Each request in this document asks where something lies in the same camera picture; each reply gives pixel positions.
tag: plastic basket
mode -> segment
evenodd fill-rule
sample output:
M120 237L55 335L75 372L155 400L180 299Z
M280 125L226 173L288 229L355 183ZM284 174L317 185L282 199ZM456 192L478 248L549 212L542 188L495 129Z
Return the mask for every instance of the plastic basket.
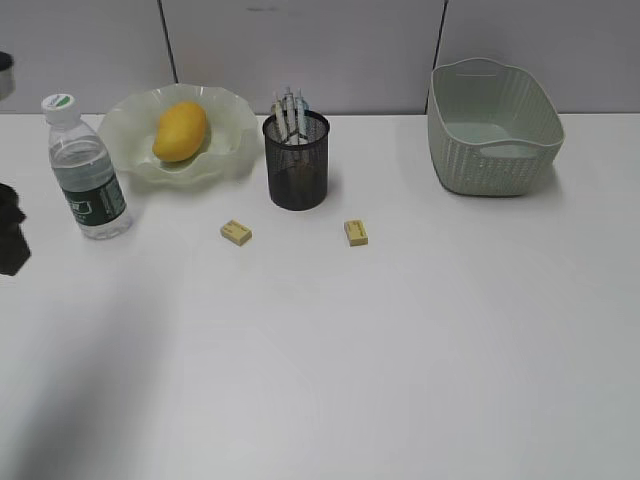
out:
M428 125L440 183L463 195L527 193L564 141L558 114L536 80L486 58L432 72Z

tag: black mesh pen holder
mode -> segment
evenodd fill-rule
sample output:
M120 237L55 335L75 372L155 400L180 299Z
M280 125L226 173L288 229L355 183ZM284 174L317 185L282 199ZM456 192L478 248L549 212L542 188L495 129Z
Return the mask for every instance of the black mesh pen holder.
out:
M304 145L282 142L275 115L262 125L269 194L276 205L287 210L308 210L327 196L329 122L311 111L305 112L305 118L307 138L302 141L307 143Z

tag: eraser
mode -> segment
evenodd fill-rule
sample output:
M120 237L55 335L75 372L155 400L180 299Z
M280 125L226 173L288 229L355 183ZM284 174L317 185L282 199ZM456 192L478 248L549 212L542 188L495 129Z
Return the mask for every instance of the eraser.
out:
M247 240L251 238L251 230L249 230L244 225L236 222L235 220L230 220L226 223L221 229L220 233L222 236L228 240L231 240L236 245L242 246L247 243Z
M347 232L349 245L352 247L366 245L369 243L367 232L364 229L364 225L361 220L349 220L348 222L344 222L344 231Z

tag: yellow mango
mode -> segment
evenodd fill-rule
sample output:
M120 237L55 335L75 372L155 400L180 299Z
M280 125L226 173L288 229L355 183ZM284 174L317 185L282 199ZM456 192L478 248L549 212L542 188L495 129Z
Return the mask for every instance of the yellow mango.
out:
M207 128L207 114L195 102L181 102L158 120L153 153L163 162L180 162L196 153Z

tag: water bottle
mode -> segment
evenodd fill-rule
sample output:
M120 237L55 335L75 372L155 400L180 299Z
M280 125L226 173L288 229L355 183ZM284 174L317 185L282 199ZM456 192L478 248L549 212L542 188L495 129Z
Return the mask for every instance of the water bottle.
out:
M49 160L78 226L89 238L115 237L132 223L107 148L80 119L75 98L42 101L49 132Z

